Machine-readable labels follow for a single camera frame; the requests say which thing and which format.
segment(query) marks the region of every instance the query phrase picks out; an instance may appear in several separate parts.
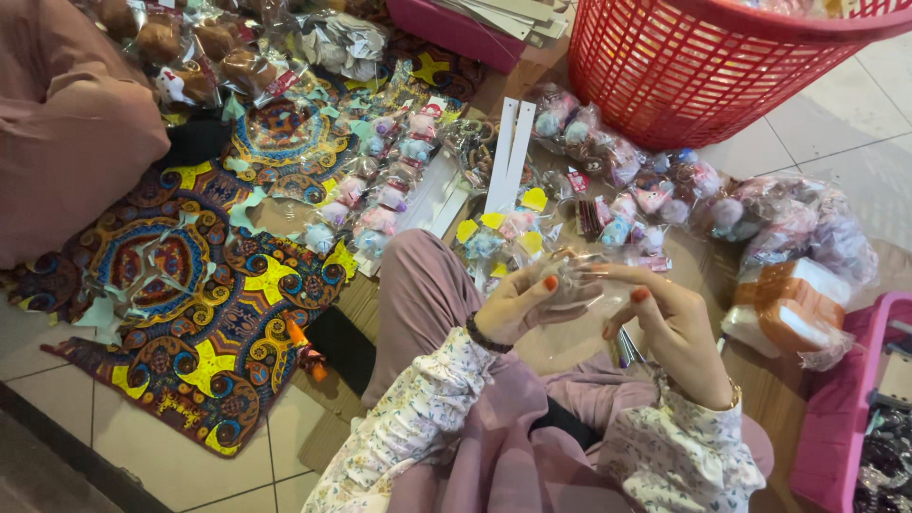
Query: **floral blouse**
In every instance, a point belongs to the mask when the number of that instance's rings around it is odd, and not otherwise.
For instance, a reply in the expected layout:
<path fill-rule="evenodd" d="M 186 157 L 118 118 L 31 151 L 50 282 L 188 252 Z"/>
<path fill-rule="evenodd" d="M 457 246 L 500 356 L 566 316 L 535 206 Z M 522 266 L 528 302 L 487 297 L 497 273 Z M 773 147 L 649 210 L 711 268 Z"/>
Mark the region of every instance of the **floral blouse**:
<path fill-rule="evenodd" d="M 450 331 L 415 359 L 330 462 L 302 513 L 383 513 L 393 480 L 418 462 L 446 461 L 497 353 Z M 766 486 L 741 440 L 741 405 L 713 412 L 672 392 L 657 376 L 656 404 L 624 410 L 602 451 L 608 473 L 647 511 L 747 511 Z"/>

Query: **patterned rug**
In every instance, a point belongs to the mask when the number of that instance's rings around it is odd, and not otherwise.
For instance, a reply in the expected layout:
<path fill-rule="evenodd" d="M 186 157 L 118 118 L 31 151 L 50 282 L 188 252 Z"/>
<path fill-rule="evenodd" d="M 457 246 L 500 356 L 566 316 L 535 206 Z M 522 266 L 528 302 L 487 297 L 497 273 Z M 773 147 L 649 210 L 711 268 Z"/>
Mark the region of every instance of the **patterned rug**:
<path fill-rule="evenodd" d="M 364 119 L 436 95 L 455 113 L 483 76 L 481 65 L 397 32 L 380 80 L 313 76 L 287 99 L 248 110 L 224 160 L 230 169 L 212 161 L 147 172 L 60 252 L 7 273 L 9 300 L 66 322 L 113 303 L 120 345 L 73 338 L 42 349 L 234 457 L 296 365 L 282 313 L 309 324 L 337 299 L 346 271 L 332 256 L 231 226 L 228 211 L 255 186 L 321 201 L 322 183 L 357 143 L 335 112 Z"/>

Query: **mauve trousers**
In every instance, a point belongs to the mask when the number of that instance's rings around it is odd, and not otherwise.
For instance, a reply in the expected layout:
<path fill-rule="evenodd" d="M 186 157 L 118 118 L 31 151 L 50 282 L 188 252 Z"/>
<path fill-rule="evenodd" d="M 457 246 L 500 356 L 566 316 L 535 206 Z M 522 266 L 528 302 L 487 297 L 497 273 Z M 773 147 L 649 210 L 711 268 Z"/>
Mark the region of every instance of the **mauve trousers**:
<path fill-rule="evenodd" d="M 437 350 L 450 330 L 465 324 L 469 314 L 484 302 L 462 262 L 425 230 L 408 230 L 393 237 L 383 251 L 381 269 L 377 361 L 361 398 L 367 408 L 377 404 L 416 357 Z M 496 386 L 499 369 L 517 360 L 515 351 L 500 357 L 491 367 L 495 385 L 488 386 Z M 542 379 L 548 395 L 599 432 L 605 430 L 613 415 L 601 412 L 598 405 L 611 404 L 609 398 L 617 393 L 618 386 L 593 386 L 592 380 L 577 380 L 575 374 L 592 376 L 608 361 L 606 355 L 596 355 L 570 372 L 556 375 L 557 380 Z M 769 476 L 773 466 L 770 439 L 747 415 L 742 419 L 744 443 L 751 449 L 757 467 Z"/>

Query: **pink box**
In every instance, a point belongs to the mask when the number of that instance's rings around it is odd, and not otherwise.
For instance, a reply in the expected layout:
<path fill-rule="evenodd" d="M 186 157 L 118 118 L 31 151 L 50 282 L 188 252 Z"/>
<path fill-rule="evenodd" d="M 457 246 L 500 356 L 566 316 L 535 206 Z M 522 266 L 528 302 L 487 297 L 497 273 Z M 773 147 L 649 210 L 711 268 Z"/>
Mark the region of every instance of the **pink box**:
<path fill-rule="evenodd" d="M 912 322 L 912 293 L 889 292 L 874 306 L 845 316 L 843 330 L 867 348 L 851 350 L 830 371 L 814 376 L 789 488 L 827 511 L 852 513 L 869 398 L 884 338 L 900 332 L 889 319 Z"/>
<path fill-rule="evenodd" d="M 509 74 L 525 42 L 425 0 L 387 0 L 397 27 Z"/>

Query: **tile floor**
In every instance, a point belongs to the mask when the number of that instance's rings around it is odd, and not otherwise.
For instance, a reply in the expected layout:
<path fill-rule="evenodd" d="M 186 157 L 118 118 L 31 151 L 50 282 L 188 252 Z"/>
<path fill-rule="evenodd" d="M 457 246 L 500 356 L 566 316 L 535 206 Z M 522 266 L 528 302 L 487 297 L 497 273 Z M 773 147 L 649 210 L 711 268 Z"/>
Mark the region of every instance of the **tile floor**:
<path fill-rule="evenodd" d="M 871 45 L 703 156 L 737 177 L 835 180 L 870 236 L 912 250 L 910 50 L 912 34 Z M 297 513 L 318 479 L 297 452 L 322 407 L 294 387 L 250 446 L 223 460 L 38 350 L 91 329 L 49 328 L 44 316 L 7 305 L 0 326 L 0 379 L 174 511 Z"/>

